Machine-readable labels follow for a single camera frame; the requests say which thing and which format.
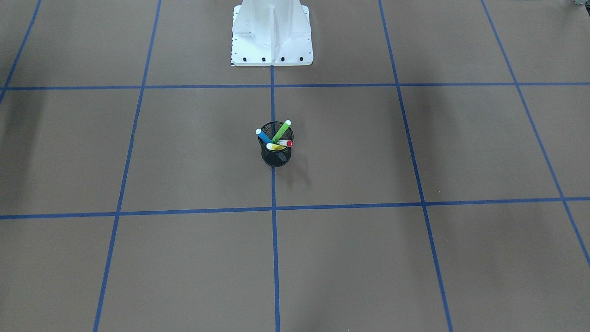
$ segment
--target green marker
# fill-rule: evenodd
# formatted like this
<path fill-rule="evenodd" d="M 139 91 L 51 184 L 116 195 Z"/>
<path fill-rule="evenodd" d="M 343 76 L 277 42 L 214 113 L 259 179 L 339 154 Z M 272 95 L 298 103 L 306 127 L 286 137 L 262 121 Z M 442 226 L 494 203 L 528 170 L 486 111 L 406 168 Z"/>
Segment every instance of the green marker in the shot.
<path fill-rule="evenodd" d="M 289 129 L 290 125 L 291 125 L 291 120 L 286 120 L 285 123 L 283 123 L 281 128 L 278 130 L 277 134 L 273 137 L 273 143 L 276 143 L 276 142 L 278 142 L 279 139 L 281 139 L 281 137 L 283 136 L 285 131 L 287 131 L 287 129 Z"/>

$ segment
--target blue tape line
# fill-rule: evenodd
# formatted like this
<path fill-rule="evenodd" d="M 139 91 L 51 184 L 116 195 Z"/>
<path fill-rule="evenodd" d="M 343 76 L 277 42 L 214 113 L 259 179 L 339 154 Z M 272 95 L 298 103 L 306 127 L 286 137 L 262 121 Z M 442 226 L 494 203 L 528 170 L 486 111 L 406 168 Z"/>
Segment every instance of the blue tape line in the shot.
<path fill-rule="evenodd" d="M 270 118 L 274 121 L 274 66 L 270 66 Z M 271 210 L 273 214 L 273 266 L 274 266 L 274 325 L 275 332 L 281 331 L 281 308 L 278 278 L 278 234 L 277 234 L 277 169 L 271 167 Z"/>
<path fill-rule="evenodd" d="M 115 212 L 12 214 L 12 215 L 0 216 L 0 220 L 114 217 L 114 216 L 115 216 Z"/>
<path fill-rule="evenodd" d="M 187 209 L 187 210 L 157 210 L 157 211 L 121 211 L 121 216 L 154 216 L 163 214 L 200 214 L 200 213 L 234 213 L 271 211 L 272 207 L 233 207 L 220 209 Z"/>
<path fill-rule="evenodd" d="M 590 201 L 590 196 L 585 197 L 566 197 L 566 201 Z"/>
<path fill-rule="evenodd" d="M 150 38 L 149 48 L 147 50 L 145 68 L 143 70 L 142 88 L 139 91 L 139 97 L 137 99 L 137 108 L 135 110 L 135 118 L 133 120 L 133 128 L 131 130 L 131 137 L 129 139 L 129 148 L 127 150 L 127 158 L 125 161 L 123 178 L 121 180 L 121 190 L 120 190 L 120 194 L 119 194 L 119 201 L 117 202 L 117 211 L 116 211 L 116 215 L 115 215 L 114 222 L 113 222 L 113 231 L 111 233 L 111 238 L 110 238 L 110 243 L 109 243 L 109 252 L 107 254 L 107 261 L 104 266 L 103 282 L 100 287 L 99 303 L 96 308 L 96 316 L 94 318 L 93 332 L 98 332 L 98 330 L 99 330 L 100 315 L 102 313 L 102 308 L 103 308 L 104 294 L 106 292 L 107 281 L 109 280 L 110 263 L 113 258 L 113 249 L 114 249 L 114 244 L 115 244 L 115 238 L 117 236 L 117 228 L 119 226 L 119 217 L 121 215 L 121 207 L 123 205 L 123 196 L 125 194 L 125 185 L 127 184 L 127 174 L 129 172 L 129 164 L 131 163 L 131 154 L 133 152 L 133 143 L 135 140 L 135 130 L 137 129 L 137 120 L 139 119 L 139 112 L 142 107 L 143 92 L 145 90 L 146 81 L 148 79 L 149 63 L 150 63 L 150 58 L 152 56 L 153 42 L 154 42 L 154 39 L 156 38 L 156 30 L 158 29 L 158 19 L 160 16 L 161 6 L 162 6 L 162 0 L 158 0 L 158 5 L 156 7 L 156 15 L 153 20 L 152 36 Z"/>
<path fill-rule="evenodd" d="M 277 84 L 276 87 L 364 87 L 395 86 L 395 83 Z"/>
<path fill-rule="evenodd" d="M 548 198 L 516 198 L 508 200 L 467 200 L 467 201 L 433 201 L 426 202 L 426 206 L 450 206 L 450 205 L 478 205 L 478 204 L 514 204 L 514 203 L 538 203 L 562 201 L 559 197 Z"/>
<path fill-rule="evenodd" d="M 518 85 L 527 86 L 570 86 L 570 85 L 590 85 L 590 82 L 518 82 Z"/>
<path fill-rule="evenodd" d="M 117 90 L 117 89 L 141 89 L 139 85 L 108 85 L 108 86 L 20 86 L 9 87 L 10 91 L 26 90 Z"/>
<path fill-rule="evenodd" d="M 379 207 L 409 207 L 422 206 L 422 203 L 376 203 L 376 204 L 334 204 L 334 205 L 299 205 L 299 206 L 277 206 L 278 211 L 289 210 L 333 210 L 333 209 L 371 209 Z"/>
<path fill-rule="evenodd" d="M 590 201 L 590 196 L 566 197 L 567 201 Z M 560 197 L 548 198 L 516 198 L 506 200 L 465 200 L 465 201 L 426 201 L 426 206 L 458 206 L 458 205 L 481 205 L 481 204 L 515 204 L 515 203 L 543 203 L 561 202 Z M 335 210 L 335 209 L 371 209 L 391 207 L 416 207 L 422 206 L 420 202 L 407 203 L 367 203 L 367 204 L 327 204 L 327 205 L 295 205 L 276 206 L 277 211 L 289 210 Z M 234 212 L 257 212 L 272 211 L 271 206 L 260 207 L 227 207 L 217 209 L 186 209 L 186 210 L 145 210 L 145 211 L 121 211 L 121 216 L 152 216 L 167 214 L 201 214 L 201 213 L 234 213 Z M 114 217 L 116 212 L 84 212 L 84 213 L 46 213 L 46 214 L 9 214 L 0 216 L 0 220 L 14 219 L 49 219 L 49 218 L 76 218 L 76 217 Z"/>
<path fill-rule="evenodd" d="M 399 86 L 512 86 L 514 83 L 400 83 Z"/>
<path fill-rule="evenodd" d="M 443 275 L 441 273 L 440 265 L 438 263 L 437 250 L 436 250 L 436 246 L 434 243 L 434 237 L 432 235 L 432 229 L 430 227 L 430 218 L 428 217 L 428 211 L 427 211 L 427 208 L 425 205 L 424 192 L 422 190 L 422 182 L 420 180 L 420 174 L 418 172 L 418 164 L 416 163 L 416 155 L 414 153 L 414 146 L 412 144 L 412 136 L 410 134 L 410 130 L 409 130 L 409 126 L 408 126 L 408 118 L 407 118 L 406 112 L 405 112 L 404 99 L 402 97 L 401 88 L 399 86 L 398 72 L 395 67 L 394 53 L 391 48 L 391 40 L 389 38 L 389 30 L 387 29 L 387 21 L 385 20 L 385 11 L 383 9 L 382 0 L 379 0 L 379 10 L 381 11 L 381 20 L 383 21 L 383 31 L 385 33 L 385 39 L 387 41 L 387 49 L 389 51 L 389 59 L 391 61 L 391 69 L 394 73 L 396 89 L 398 92 L 399 107 L 401 109 L 402 117 L 404 119 L 404 128 L 405 128 L 406 136 L 408 139 L 408 147 L 409 147 L 409 151 L 410 151 L 410 154 L 412 157 L 412 164 L 414 166 L 414 174 L 415 174 L 416 183 L 418 186 L 418 193 L 420 195 L 420 203 L 422 204 L 422 212 L 424 214 L 424 220 L 426 222 L 426 229 L 428 231 L 428 240 L 430 241 L 430 249 L 432 251 L 432 259 L 434 260 L 434 267 L 435 267 L 436 273 L 437 273 L 438 286 L 439 286 L 440 293 L 441 293 L 442 305 L 444 307 L 445 316 L 447 318 L 447 327 L 448 327 L 449 332 L 453 332 L 453 323 L 451 321 L 451 314 L 450 314 L 450 311 L 448 308 L 447 294 L 445 292 L 444 283 L 443 283 Z"/>
<path fill-rule="evenodd" d="M 270 66 L 270 120 L 274 121 L 274 66 Z"/>
<path fill-rule="evenodd" d="M 496 26 L 494 25 L 494 22 L 491 19 L 491 15 L 487 9 L 485 1 L 484 0 L 480 0 L 480 1 L 481 1 L 481 5 L 483 6 L 484 11 L 486 12 L 487 19 L 490 22 L 491 29 L 494 32 L 494 36 L 496 36 L 496 41 L 498 42 L 498 46 L 500 47 L 500 51 L 502 51 L 502 55 L 504 56 L 504 60 L 506 61 L 506 65 L 508 66 L 508 70 L 510 72 L 510 75 L 512 76 L 512 79 L 515 83 L 516 90 L 518 91 L 518 94 L 520 96 L 520 101 L 522 102 L 522 105 L 525 107 L 526 116 L 529 118 L 530 126 L 533 128 L 533 132 L 535 133 L 535 137 L 537 138 L 537 142 L 539 143 L 539 147 L 541 148 L 541 151 L 543 152 L 543 157 L 545 158 L 545 163 L 547 163 L 547 167 L 549 168 L 549 172 L 551 173 L 551 177 L 553 178 L 553 182 L 555 183 L 555 187 L 557 188 L 557 191 L 559 192 L 559 197 L 561 198 L 561 200 L 563 202 L 563 207 L 565 208 L 565 211 L 568 215 L 569 222 L 572 224 L 572 228 L 573 228 L 574 232 L 576 233 L 576 237 L 578 238 L 578 243 L 580 244 L 582 252 L 584 253 L 584 257 L 586 258 L 586 263 L 588 264 L 588 266 L 590 266 L 590 255 L 588 255 L 588 250 L 586 248 L 586 245 L 584 244 L 584 240 L 582 239 L 582 236 L 580 235 L 580 232 L 578 230 L 578 226 L 576 225 L 576 221 L 573 219 L 573 216 L 569 210 L 568 201 L 565 199 L 565 196 L 563 195 L 563 191 L 561 189 L 561 186 L 559 185 L 559 181 L 557 179 L 555 171 L 553 170 L 553 166 L 551 165 L 551 161 L 549 160 L 549 156 L 547 154 L 547 151 L 545 150 L 545 146 L 543 145 L 543 141 L 541 140 L 541 136 L 539 135 L 539 132 L 537 131 L 537 126 L 535 125 L 535 122 L 533 120 L 533 116 L 530 114 L 529 107 L 525 101 L 525 96 L 523 95 L 523 93 L 520 89 L 520 85 L 518 83 L 518 80 L 516 79 L 516 75 L 514 74 L 514 70 L 512 69 L 512 65 L 510 64 L 510 60 L 508 60 L 508 56 L 506 55 L 506 51 L 504 50 L 504 46 L 502 45 L 502 42 L 500 41 L 500 36 L 498 35 L 498 32 L 496 30 Z"/>
<path fill-rule="evenodd" d="M 518 83 L 520 86 L 587 86 L 590 82 L 528 82 Z M 335 84 L 275 84 L 275 88 L 307 88 L 307 87 L 394 87 L 394 86 L 514 86 L 515 83 L 490 83 L 490 82 L 457 82 L 457 83 L 335 83 Z M 258 89 L 268 88 L 270 84 L 173 84 L 173 85 L 146 85 L 144 89 Z M 111 85 L 111 86 L 17 86 L 3 87 L 2 91 L 27 91 L 27 90 L 116 90 L 116 89 L 141 89 L 141 85 Z"/>
<path fill-rule="evenodd" d="M 29 26 L 27 31 L 25 32 L 25 37 L 22 39 L 21 46 L 18 48 L 17 56 L 14 58 L 14 62 L 12 62 L 12 67 L 10 68 L 10 72 L 8 73 L 8 77 L 6 77 L 6 82 L 4 82 L 4 88 L 2 92 L 0 92 L 0 103 L 4 100 L 4 95 L 6 94 L 7 87 L 12 80 L 12 76 L 14 75 L 14 71 L 17 69 L 18 60 L 21 58 L 22 51 L 25 49 L 25 44 L 29 39 L 29 35 L 31 34 L 31 30 L 33 29 L 33 25 L 35 24 L 35 19 L 37 19 L 37 13 L 39 12 L 39 7 L 41 6 L 41 0 L 37 1 L 37 5 L 35 6 L 35 10 L 33 11 L 33 16 L 31 21 L 29 22 Z"/>
<path fill-rule="evenodd" d="M 219 85 L 197 85 L 197 84 L 180 84 L 180 85 L 146 85 L 146 89 L 252 89 L 270 87 L 268 84 L 219 84 Z"/>

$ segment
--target yellow marker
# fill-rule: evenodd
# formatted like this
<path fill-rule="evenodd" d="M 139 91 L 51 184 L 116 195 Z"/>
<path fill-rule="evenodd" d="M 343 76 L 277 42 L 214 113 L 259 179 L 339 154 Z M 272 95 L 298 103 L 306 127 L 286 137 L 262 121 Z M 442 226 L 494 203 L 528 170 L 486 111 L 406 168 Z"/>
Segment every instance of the yellow marker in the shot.
<path fill-rule="evenodd" d="M 286 149 L 286 147 L 283 147 L 281 145 L 277 145 L 277 144 L 272 144 L 272 143 L 266 143 L 266 148 L 269 149 L 270 151 L 281 151 Z"/>

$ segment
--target pen holder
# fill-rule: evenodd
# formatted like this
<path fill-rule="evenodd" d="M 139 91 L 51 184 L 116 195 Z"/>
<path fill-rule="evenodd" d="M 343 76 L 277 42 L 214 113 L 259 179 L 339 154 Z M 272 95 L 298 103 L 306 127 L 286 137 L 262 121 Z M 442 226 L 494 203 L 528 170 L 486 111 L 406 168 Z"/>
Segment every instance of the pen holder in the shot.
<path fill-rule="evenodd" d="M 260 129 L 262 129 L 262 132 L 264 132 L 268 137 L 272 138 L 282 125 L 282 122 L 273 121 L 265 124 Z M 293 131 L 291 128 L 288 128 L 280 139 L 288 139 L 292 141 Z M 266 162 L 269 166 L 280 167 L 286 164 L 289 159 L 291 159 L 291 148 L 285 147 L 279 151 L 270 151 L 266 148 L 266 143 L 264 143 L 262 139 L 258 138 L 258 143 L 260 144 L 260 149 L 262 150 L 262 160 L 264 160 L 264 162 Z"/>

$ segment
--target red marker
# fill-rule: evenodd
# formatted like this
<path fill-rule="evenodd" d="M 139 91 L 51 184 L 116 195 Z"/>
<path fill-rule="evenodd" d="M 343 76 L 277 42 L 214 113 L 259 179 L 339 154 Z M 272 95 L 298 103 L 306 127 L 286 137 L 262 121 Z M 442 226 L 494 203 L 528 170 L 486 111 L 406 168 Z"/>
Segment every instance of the red marker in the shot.
<path fill-rule="evenodd" d="M 280 141 L 277 141 L 277 144 L 282 145 L 284 147 L 290 148 L 293 145 L 293 141 L 288 141 L 286 139 L 281 139 Z"/>

